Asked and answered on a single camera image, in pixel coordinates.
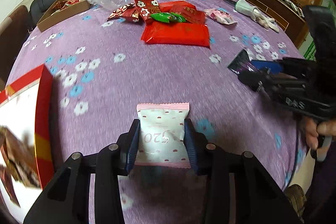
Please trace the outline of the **person's right hand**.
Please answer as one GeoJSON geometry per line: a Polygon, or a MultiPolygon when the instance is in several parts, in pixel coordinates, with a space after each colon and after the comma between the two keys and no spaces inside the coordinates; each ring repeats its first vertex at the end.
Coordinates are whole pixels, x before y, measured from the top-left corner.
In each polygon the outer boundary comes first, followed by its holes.
{"type": "Polygon", "coordinates": [[[309,117],[303,119],[303,130],[306,137],[307,145],[312,150],[318,149],[319,136],[332,136],[335,140],[336,135],[336,121],[335,119],[316,124],[316,122],[309,117]]]}

